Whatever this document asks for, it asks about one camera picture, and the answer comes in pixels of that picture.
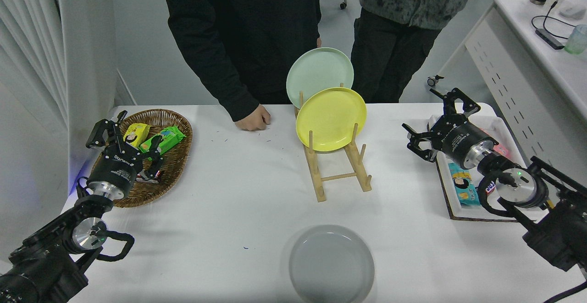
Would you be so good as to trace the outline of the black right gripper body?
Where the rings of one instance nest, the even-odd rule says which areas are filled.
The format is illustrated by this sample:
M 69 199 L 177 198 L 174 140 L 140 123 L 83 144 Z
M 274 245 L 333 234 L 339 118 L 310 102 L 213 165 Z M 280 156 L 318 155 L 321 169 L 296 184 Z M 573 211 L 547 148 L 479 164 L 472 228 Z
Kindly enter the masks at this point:
M 471 121 L 438 119 L 435 132 L 440 134 L 440 150 L 460 166 L 479 165 L 495 146 L 495 139 Z

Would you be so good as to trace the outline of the person's right hand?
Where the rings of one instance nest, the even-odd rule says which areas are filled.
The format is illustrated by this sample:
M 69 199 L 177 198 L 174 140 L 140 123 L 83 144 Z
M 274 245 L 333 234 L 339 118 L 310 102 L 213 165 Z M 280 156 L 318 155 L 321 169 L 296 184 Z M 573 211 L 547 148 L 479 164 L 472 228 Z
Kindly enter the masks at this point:
M 259 104 L 254 111 L 234 124 L 243 131 L 262 131 L 270 125 L 271 119 L 271 114 L 264 105 Z

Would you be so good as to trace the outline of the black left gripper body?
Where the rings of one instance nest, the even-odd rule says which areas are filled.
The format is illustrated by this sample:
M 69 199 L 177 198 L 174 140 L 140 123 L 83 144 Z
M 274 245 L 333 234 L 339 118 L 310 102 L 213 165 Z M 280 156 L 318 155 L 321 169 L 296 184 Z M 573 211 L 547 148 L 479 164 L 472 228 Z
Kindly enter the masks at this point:
M 120 190 L 130 190 L 141 170 L 139 151 L 130 145 L 109 145 L 101 153 L 89 182 L 108 182 Z

